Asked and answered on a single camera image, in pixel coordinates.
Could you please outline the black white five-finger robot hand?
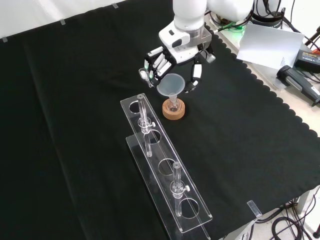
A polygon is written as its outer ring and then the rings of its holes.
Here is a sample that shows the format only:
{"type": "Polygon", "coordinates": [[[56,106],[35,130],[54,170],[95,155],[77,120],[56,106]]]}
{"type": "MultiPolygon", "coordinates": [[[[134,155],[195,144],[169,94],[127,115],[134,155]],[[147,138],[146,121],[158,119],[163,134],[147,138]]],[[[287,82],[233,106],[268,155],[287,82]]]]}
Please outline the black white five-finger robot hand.
{"type": "Polygon", "coordinates": [[[150,88],[153,88],[157,87],[174,67],[192,62],[191,78],[184,87],[184,92],[189,93],[197,88],[202,80],[202,60],[210,64],[215,59],[210,46],[206,49],[203,48],[203,45],[170,49],[160,46],[145,55],[144,67],[138,72],[140,78],[146,81],[150,88]]]}

